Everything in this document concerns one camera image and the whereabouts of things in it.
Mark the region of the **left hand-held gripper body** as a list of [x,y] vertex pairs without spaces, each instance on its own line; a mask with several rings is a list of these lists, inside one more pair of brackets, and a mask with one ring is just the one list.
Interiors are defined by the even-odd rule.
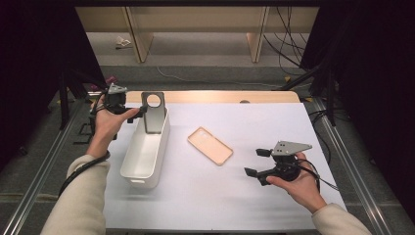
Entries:
[[126,87],[112,83],[105,92],[104,107],[116,115],[125,113],[126,93]]

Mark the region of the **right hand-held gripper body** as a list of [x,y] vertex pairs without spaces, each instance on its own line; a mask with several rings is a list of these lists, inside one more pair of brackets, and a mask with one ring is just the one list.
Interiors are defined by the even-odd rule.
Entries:
[[297,153],[311,149],[310,144],[302,144],[289,141],[279,141],[272,150],[271,158],[275,166],[271,169],[260,171],[258,181],[262,186],[268,185],[267,176],[277,176],[285,181],[293,181],[300,175],[300,160]]

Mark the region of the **white plastic bin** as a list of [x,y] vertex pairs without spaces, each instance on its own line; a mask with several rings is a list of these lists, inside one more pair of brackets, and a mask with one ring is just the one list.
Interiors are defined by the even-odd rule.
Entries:
[[138,121],[120,168],[120,175],[133,187],[155,188],[158,185],[169,132],[168,109],[160,134],[147,133],[144,118]]

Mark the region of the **beige phone case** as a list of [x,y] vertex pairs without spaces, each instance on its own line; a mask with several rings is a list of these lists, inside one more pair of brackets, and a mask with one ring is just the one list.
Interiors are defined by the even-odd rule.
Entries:
[[223,165],[233,155],[229,146],[201,126],[188,136],[188,142],[216,165]]

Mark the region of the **person's left hand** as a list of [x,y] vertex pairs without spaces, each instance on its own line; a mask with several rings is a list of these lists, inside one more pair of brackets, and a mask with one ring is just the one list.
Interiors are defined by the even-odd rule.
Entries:
[[98,111],[95,118],[95,133],[86,150],[86,155],[94,158],[105,156],[110,143],[120,130],[122,124],[127,119],[134,117],[138,112],[139,109],[137,108],[130,109],[120,115],[115,115],[106,109]]

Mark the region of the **person's right hand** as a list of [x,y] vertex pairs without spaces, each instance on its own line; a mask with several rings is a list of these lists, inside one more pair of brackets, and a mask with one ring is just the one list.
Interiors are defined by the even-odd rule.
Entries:
[[266,181],[284,189],[294,201],[311,213],[315,213],[327,205],[317,188],[315,178],[307,171],[302,170],[299,177],[291,182],[277,176],[267,176]]

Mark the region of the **pink object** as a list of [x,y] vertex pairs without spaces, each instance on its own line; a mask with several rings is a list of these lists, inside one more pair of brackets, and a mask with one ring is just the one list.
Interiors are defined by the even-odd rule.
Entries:
[[[107,85],[110,85],[112,83],[117,83],[117,78],[115,76],[113,76],[113,75],[112,76],[109,76],[108,78],[106,78],[106,84]],[[91,90],[93,92],[102,90],[102,87],[101,86],[98,86],[96,84],[91,84],[90,85],[90,88],[91,88]]]

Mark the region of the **black metal stand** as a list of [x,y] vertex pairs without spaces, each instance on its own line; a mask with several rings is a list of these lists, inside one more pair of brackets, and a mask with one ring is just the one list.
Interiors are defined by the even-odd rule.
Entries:
[[64,129],[69,123],[68,91],[72,93],[75,99],[85,99],[88,96],[88,91],[85,88],[86,84],[96,85],[99,89],[105,89],[107,87],[107,83],[100,70],[97,74],[90,74],[82,70],[65,69],[59,77],[59,83],[61,106],[60,129]]
[[322,93],[326,94],[326,115],[329,122],[335,126],[334,119],[334,96],[335,96],[335,79],[334,73],[330,66],[321,63],[319,66],[300,75],[298,78],[278,88],[278,91],[289,91],[297,85],[303,83],[309,78],[313,78],[309,93],[313,97],[319,97]]

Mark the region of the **dark curtain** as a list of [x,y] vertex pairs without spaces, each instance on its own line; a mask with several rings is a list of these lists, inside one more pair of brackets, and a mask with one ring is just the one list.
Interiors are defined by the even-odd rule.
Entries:
[[315,0],[304,63],[331,60],[340,98],[370,156],[415,221],[415,0]]
[[55,94],[105,79],[73,6],[0,0],[0,170],[18,154]]

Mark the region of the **light wooden desk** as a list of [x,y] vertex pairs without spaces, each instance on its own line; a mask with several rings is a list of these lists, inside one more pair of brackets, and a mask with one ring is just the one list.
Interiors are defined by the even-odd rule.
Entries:
[[77,7],[87,32],[127,32],[136,60],[146,61],[156,32],[240,32],[252,61],[266,33],[310,33],[317,7]]

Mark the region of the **aluminium rail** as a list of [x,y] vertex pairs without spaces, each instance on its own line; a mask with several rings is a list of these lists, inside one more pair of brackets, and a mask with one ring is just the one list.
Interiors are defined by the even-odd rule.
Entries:
[[391,228],[387,224],[380,206],[376,203],[375,198],[369,191],[363,175],[359,172],[337,127],[334,125],[333,121],[329,120],[329,117],[330,116],[323,117],[322,123],[330,138],[331,144],[336,149],[339,160],[342,162],[347,178],[359,198],[360,205],[364,208],[377,235],[392,235]]
[[0,172],[0,235],[37,234],[57,200],[68,165],[82,154],[72,144],[77,129],[88,116],[83,100],[69,104],[69,120],[61,124],[55,104],[18,156]]

